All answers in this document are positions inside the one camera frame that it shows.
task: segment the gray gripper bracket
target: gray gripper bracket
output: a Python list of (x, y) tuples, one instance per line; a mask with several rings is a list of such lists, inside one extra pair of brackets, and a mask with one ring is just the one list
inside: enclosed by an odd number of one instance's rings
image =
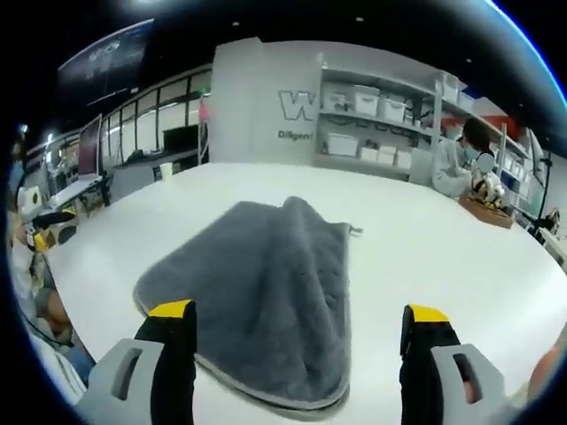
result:
[(151, 425), (151, 386), (163, 344), (122, 339), (93, 367), (77, 412), (92, 425)]
[[(443, 425), (506, 425), (518, 413), (504, 391), (500, 371), (472, 344), (431, 349), (443, 396)], [(473, 404), (466, 400), (460, 361), (466, 365), (477, 393)]]

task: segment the dark hair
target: dark hair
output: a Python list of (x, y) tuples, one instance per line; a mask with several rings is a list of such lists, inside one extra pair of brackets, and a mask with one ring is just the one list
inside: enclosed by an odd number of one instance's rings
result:
[(475, 118), (469, 118), (464, 123), (462, 135), (467, 138), (467, 142), (477, 151), (493, 155), (493, 152), (490, 150), (490, 133), (484, 123)]

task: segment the white table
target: white table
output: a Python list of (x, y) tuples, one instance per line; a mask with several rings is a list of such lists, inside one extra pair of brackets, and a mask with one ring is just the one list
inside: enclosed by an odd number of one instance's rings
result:
[[(510, 395), (567, 321), (567, 277), (519, 226), (478, 221), (456, 202), (405, 182), (310, 167), (209, 164), (156, 182), (82, 223), (49, 262), (67, 313), (95, 359), (144, 318), (137, 279), (238, 201), (305, 198), (326, 220), (363, 228), (350, 240), (351, 395), (325, 423), (400, 423), (404, 305), (446, 313), (506, 377)], [(288, 424), (198, 371), (196, 423)]]
[(552, 255), (556, 255), (561, 259), (561, 267), (567, 273), (567, 240), (565, 239), (558, 239), (557, 236), (552, 234), (546, 228), (540, 228), (540, 233), (545, 240), (543, 246), (548, 250), (551, 251)]

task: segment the cup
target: cup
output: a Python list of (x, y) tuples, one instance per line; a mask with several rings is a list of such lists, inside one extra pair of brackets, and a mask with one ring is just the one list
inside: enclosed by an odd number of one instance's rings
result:
[(171, 162), (161, 164), (159, 170), (161, 171), (161, 180), (169, 180), (174, 175), (174, 165)]

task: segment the wooden tray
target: wooden tray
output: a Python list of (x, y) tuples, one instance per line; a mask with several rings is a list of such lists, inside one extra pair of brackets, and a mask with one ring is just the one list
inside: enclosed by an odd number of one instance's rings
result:
[(484, 205), (469, 197), (459, 198), (459, 204), (479, 220), (498, 226), (499, 228), (511, 228), (514, 222), (505, 212), (486, 208)]

